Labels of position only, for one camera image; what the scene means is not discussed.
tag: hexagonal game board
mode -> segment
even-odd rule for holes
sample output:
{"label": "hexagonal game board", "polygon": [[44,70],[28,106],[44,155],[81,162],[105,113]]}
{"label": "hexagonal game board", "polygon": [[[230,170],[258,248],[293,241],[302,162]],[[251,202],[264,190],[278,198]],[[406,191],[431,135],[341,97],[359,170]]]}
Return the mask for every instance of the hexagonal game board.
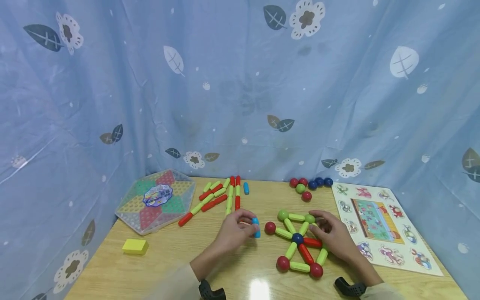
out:
{"label": "hexagonal game board", "polygon": [[115,214],[140,235],[177,221],[190,210],[195,182],[175,170],[137,180]]}

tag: person's right hand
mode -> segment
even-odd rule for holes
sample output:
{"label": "person's right hand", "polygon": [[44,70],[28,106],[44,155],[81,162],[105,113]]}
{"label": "person's right hand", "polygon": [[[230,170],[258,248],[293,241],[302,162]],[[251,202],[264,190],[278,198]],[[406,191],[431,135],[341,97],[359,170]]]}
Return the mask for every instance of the person's right hand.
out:
{"label": "person's right hand", "polygon": [[317,226],[310,225],[310,231],[327,247],[327,249],[341,260],[351,263],[362,257],[353,242],[347,226],[333,214],[323,210],[308,212],[315,217]]}

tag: flower print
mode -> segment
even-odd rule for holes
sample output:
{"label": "flower print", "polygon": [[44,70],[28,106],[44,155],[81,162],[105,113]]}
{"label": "flower print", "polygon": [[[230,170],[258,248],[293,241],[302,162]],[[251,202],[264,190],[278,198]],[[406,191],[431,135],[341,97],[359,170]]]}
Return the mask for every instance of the flower print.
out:
{"label": "flower print", "polygon": [[290,16],[290,26],[293,27],[292,38],[313,36],[320,29],[320,20],[325,17],[323,2],[313,4],[311,0],[300,0],[296,10]]}
{"label": "flower print", "polygon": [[68,254],[63,261],[63,266],[57,270],[53,282],[56,282],[56,286],[53,288],[53,293],[57,294],[63,291],[63,289],[69,283],[73,283],[80,273],[84,269],[84,264],[88,260],[88,251],[85,250],[80,253],[80,250],[75,250]]}
{"label": "flower print", "polygon": [[190,165],[193,169],[205,167],[205,162],[202,160],[202,155],[200,152],[187,152],[183,157],[183,160]]}
{"label": "flower print", "polygon": [[56,17],[60,28],[60,38],[67,44],[70,55],[73,55],[73,49],[78,49],[84,44],[84,37],[79,33],[80,26],[67,14],[62,16],[57,12]]}
{"label": "flower print", "polygon": [[354,158],[345,158],[341,164],[335,166],[335,171],[343,178],[355,177],[360,174],[361,162]]}

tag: game board label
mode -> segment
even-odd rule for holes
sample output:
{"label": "game board label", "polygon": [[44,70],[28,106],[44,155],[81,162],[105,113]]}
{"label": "game board label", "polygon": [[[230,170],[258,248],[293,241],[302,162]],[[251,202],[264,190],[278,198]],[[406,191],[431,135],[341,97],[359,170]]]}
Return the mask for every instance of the game board label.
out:
{"label": "game board label", "polygon": [[146,206],[157,207],[166,203],[173,194],[173,189],[169,185],[159,184],[149,189],[144,194],[143,202]]}

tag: star-shaped structure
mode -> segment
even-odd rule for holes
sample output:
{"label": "star-shaped structure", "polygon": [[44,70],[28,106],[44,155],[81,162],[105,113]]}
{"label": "star-shaped structure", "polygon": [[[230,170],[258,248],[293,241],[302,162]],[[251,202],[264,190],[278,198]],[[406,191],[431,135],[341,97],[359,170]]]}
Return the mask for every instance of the star-shaped structure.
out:
{"label": "star-shaped structure", "polygon": [[[328,251],[325,247],[322,247],[322,241],[304,237],[304,235],[307,233],[308,226],[310,224],[316,225],[315,218],[312,215],[308,214],[302,216],[297,214],[289,214],[286,210],[280,210],[278,212],[278,219],[280,221],[283,221],[288,231],[277,228],[274,222],[267,222],[265,224],[265,232],[269,235],[275,233],[287,240],[290,240],[291,244],[285,256],[280,256],[277,259],[277,268],[281,271],[287,271],[288,269],[292,269],[294,271],[310,273],[310,275],[315,278],[322,277],[322,275],[324,274],[322,265],[325,263]],[[295,230],[295,227],[293,227],[292,221],[302,222],[302,225],[298,232]],[[320,254],[318,255],[316,261],[313,260],[312,255],[307,249],[307,246],[321,248]],[[297,263],[290,261],[295,254],[297,248],[302,255],[305,263]]]}

